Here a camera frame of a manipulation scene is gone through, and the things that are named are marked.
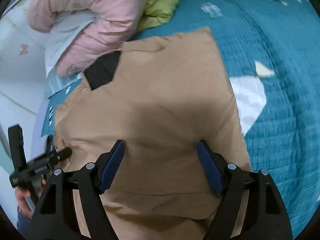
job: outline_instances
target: blue bedspread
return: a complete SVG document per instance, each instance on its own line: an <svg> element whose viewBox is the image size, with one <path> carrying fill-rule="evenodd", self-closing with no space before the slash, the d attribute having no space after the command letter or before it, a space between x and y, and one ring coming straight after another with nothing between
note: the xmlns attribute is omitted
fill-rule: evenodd
<svg viewBox="0 0 320 240"><path fill-rule="evenodd" d="M319 205L320 19L307 0L181 0L168 24L136 38L203 26L229 76L256 75L255 61L275 72L261 78L267 105L245 141L253 169L270 170L297 236ZM49 107L65 97L54 95ZM52 131L46 120L43 134Z"/></svg>

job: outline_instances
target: human hand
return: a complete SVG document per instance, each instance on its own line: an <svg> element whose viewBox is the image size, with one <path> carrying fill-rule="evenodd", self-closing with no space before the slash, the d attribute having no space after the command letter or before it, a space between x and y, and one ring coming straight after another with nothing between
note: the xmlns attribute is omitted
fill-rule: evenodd
<svg viewBox="0 0 320 240"><path fill-rule="evenodd" d="M45 187L45 184L47 184L46 180L45 179L41 179L41 184L42 184L42 187L40 189L40 192L39 194L41 195L41 193L43 192L44 190L44 187ZM26 217L26 218L29 218L31 219L32 218L32 212L25 200L25 197L31 197L31 193L30 191L28 190L25 190L21 187L18 187L16 190L15 190L15 196L16 196L16 199L18 201L18 208L19 208L19 211L20 213Z"/></svg>

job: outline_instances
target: light blue fabric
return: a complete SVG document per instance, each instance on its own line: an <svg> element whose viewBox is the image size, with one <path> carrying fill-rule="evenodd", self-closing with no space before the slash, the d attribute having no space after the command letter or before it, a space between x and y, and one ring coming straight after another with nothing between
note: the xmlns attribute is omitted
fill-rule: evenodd
<svg viewBox="0 0 320 240"><path fill-rule="evenodd" d="M48 86L47 98L63 90L81 78L81 74L75 74L66 78L59 78L55 65L61 55L73 42L76 36L90 23L96 22L98 14L89 9L72 12L62 12L57 15L48 40L45 44L45 68Z"/></svg>
<svg viewBox="0 0 320 240"><path fill-rule="evenodd" d="M297 236L319 205L320 19L307 0L181 0L169 23L138 38L203 26L229 76L256 75L255 60L275 71L261 78L267 105L245 141L253 169L270 171ZM59 94L52 105L64 101Z"/></svg>

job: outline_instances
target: blue gripper pad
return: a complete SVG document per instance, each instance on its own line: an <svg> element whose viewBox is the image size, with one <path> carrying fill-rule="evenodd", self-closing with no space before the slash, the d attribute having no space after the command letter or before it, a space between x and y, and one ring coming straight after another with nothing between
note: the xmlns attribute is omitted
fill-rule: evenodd
<svg viewBox="0 0 320 240"><path fill-rule="evenodd" d="M99 189L102 193L111 187L123 157L124 142L120 141L101 172Z"/></svg>
<svg viewBox="0 0 320 240"><path fill-rule="evenodd" d="M217 193L222 194L224 187L222 185L221 173L202 141L198 143L197 153L204 173L207 176L210 188Z"/></svg>

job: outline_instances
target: tan garment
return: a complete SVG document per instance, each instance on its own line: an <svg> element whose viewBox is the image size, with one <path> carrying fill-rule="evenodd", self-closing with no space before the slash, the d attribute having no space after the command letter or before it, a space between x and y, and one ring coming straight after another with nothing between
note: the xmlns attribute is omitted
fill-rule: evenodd
<svg viewBox="0 0 320 240"><path fill-rule="evenodd" d="M91 91L83 78L57 109L57 147L73 149L65 169L95 162L124 139L124 159L101 196L119 239L201 239L220 198L209 188L197 143L205 139L227 162L251 170L217 45L200 29L126 42L121 50L112 82ZM83 216L78 220L87 234Z"/></svg>

